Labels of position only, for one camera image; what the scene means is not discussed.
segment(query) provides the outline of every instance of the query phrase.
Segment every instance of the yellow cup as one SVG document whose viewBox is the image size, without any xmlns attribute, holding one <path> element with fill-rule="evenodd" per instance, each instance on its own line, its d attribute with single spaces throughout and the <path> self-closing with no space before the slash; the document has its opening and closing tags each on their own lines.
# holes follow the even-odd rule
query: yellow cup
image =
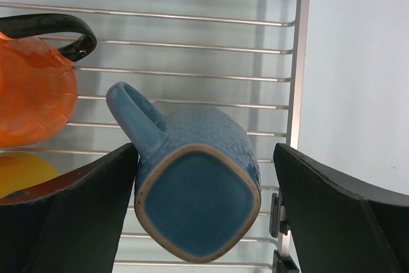
<svg viewBox="0 0 409 273">
<path fill-rule="evenodd" d="M 21 152 L 0 153 L 0 198 L 58 176 L 45 160 Z"/>
</svg>

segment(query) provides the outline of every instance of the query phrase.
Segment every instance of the mug base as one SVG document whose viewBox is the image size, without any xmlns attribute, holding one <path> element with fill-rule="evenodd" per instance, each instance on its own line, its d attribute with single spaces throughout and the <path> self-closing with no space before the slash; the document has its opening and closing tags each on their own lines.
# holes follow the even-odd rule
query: mug base
<svg viewBox="0 0 409 273">
<path fill-rule="evenodd" d="M 162 247 L 191 263 L 228 252 L 261 204 L 257 185 L 233 160 L 205 144 L 168 155 L 139 189 L 135 212 Z"/>
</svg>

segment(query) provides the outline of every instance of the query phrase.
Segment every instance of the orange pumpkin mug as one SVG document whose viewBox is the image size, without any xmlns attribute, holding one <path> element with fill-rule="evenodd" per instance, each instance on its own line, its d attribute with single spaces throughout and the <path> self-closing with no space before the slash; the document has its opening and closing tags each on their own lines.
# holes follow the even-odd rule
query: orange pumpkin mug
<svg viewBox="0 0 409 273">
<path fill-rule="evenodd" d="M 81 37 L 59 49 L 34 37 L 64 32 Z M 92 30 L 71 15 L 0 18 L 0 148 L 44 141 L 66 125 L 77 101 L 72 63 L 95 47 Z"/>
</svg>

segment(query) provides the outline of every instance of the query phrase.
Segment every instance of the blue mug handle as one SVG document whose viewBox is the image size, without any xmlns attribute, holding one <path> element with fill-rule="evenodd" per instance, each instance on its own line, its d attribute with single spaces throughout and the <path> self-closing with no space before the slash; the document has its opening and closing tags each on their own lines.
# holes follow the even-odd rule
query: blue mug handle
<svg viewBox="0 0 409 273">
<path fill-rule="evenodd" d="M 106 99 L 115 120 L 142 159 L 163 145 L 166 138 L 164 115 L 136 89 L 118 82 L 108 90 Z"/>
</svg>

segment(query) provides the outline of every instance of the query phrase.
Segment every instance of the metal rack frame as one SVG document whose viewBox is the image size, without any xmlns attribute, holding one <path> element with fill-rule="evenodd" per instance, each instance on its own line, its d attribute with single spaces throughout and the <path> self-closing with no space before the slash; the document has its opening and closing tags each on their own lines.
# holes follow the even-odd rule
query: metal rack frame
<svg viewBox="0 0 409 273">
<path fill-rule="evenodd" d="M 180 73 L 180 72 L 164 72 L 164 71 L 152 71 L 152 70 L 131 70 L 122 68 L 107 68 L 107 67 L 75 67 L 76 70 L 87 72 L 110 72 L 119 74 L 145 74 L 145 75 L 164 75 L 164 76 L 178 76 L 178 77 L 204 77 L 209 79 L 230 79 L 241 81 L 258 81 L 258 82 L 284 82 L 290 83 L 290 95 L 288 105 L 263 105 L 263 104 L 241 104 L 241 103 L 221 103 L 212 101 L 197 101 L 197 100 L 175 100 L 175 99 L 150 99 L 152 102 L 161 102 L 168 104 L 201 104 L 212 105 L 216 107 L 239 107 L 250 109 L 273 109 L 273 110 L 288 110 L 288 127 L 286 132 L 263 132 L 263 131 L 247 131 L 250 136 L 268 136 L 268 137 L 282 137 L 286 139 L 286 143 L 293 148 L 298 146 L 299 128 L 300 128 L 300 113 L 301 113 L 301 99 L 302 99 L 302 87 L 304 78 L 304 60 L 305 60 L 305 46 L 307 41 L 307 25 L 308 25 L 308 13 L 309 13 L 309 0 L 297 0 L 296 18 L 292 22 L 276 22 L 267 20 L 249 20 L 249 19 L 225 19 L 220 17 L 205 17 L 205 16 L 193 16 L 193 15 L 177 15 L 166 13 L 149 13 L 149 12 L 131 12 L 123 10 L 101 10 L 96 8 L 74 8 L 67 6 L 46 6 L 27 3 L 7 3 L 0 2 L 0 7 L 4 8 L 18 8 L 27 10 L 48 10 L 64 13 L 94 13 L 101 15 L 117 15 L 128 17 L 147 17 L 154 19 L 174 19 L 174 20 L 193 20 L 203 22 L 218 22 L 218 23 L 230 23 L 230 24 L 243 24 L 253 26 L 269 26 L 269 27 L 294 27 L 294 43 L 291 50 L 280 49 L 257 49 L 257 48 L 245 48 L 245 47 L 232 47 L 232 46 L 218 46 L 218 45 L 194 45 L 194 44 L 180 44 L 180 43 L 163 43 L 163 42 L 142 42 L 134 40 L 110 40 L 110 39 L 98 39 L 99 43 L 114 44 L 114 45 L 135 45 L 135 46 L 147 46 L 147 47 L 167 47 L 167 48 L 182 48 L 182 49 L 206 49 L 212 51 L 224 51 L 224 52 L 250 52 L 253 54 L 277 54 L 288 55 L 292 54 L 292 68 L 291 76 L 285 78 L 278 77 L 253 77 L 253 76 L 241 76 L 241 75 L 222 75 L 222 74 L 195 74 L 195 73 Z M 51 40 L 63 40 L 71 41 L 75 38 L 59 37 L 59 36 L 42 36 L 44 39 Z M 79 95 L 79 99 L 83 100 L 105 100 L 105 97 L 98 95 Z M 70 121 L 68 126 L 73 127 L 98 127 L 105 129 L 118 129 L 119 125 L 111 123 L 85 123 Z M 26 152 L 49 152 L 49 153 L 70 153 L 78 155 L 105 155 L 107 151 L 98 150 L 67 150 L 64 148 L 12 148 L 7 150 Z M 271 158 L 258 159 L 259 163 L 272 164 Z M 272 185 L 263 185 L 263 190 L 278 192 L 279 188 Z M 128 210 L 134 210 L 132 206 L 129 206 Z M 140 266 L 158 266 L 158 267 L 229 267 L 229 268 L 253 268 L 253 269 L 269 269 L 277 273 L 285 272 L 299 272 L 297 266 L 291 265 L 290 267 L 283 265 L 283 263 L 292 262 L 289 255 L 289 247 L 291 242 L 291 230 L 289 226 L 282 231 L 280 223 L 286 222 L 285 207 L 279 202 L 279 206 L 274 207 L 272 204 L 271 212 L 261 211 L 259 216 L 270 216 L 271 221 L 277 220 L 279 223 L 276 226 L 275 234 L 276 238 L 258 238 L 258 237 L 244 237 L 242 242 L 265 242 L 271 243 L 277 246 L 277 252 L 274 255 L 274 263 L 222 263 L 213 262 L 208 264 L 193 264 L 185 263 L 183 261 L 121 261 L 116 260 L 115 265 L 140 265 Z M 149 235 L 145 233 L 122 233 L 123 238 L 149 238 Z"/>
</svg>

